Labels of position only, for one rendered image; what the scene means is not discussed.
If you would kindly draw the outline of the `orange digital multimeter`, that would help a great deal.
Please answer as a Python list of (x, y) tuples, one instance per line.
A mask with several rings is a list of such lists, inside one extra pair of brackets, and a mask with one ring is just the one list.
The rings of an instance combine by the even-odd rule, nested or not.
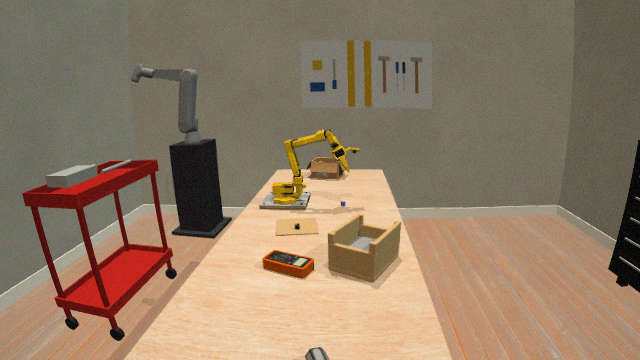
[(314, 270), (314, 259), (273, 250), (263, 257), (263, 267), (297, 278), (306, 278)]

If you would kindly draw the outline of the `tan flat mat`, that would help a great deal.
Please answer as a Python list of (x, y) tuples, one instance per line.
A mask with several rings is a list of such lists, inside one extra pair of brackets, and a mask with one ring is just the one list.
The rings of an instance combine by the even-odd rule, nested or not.
[[(300, 229), (295, 229), (295, 224)], [(277, 219), (276, 236), (319, 234), (316, 218)]]

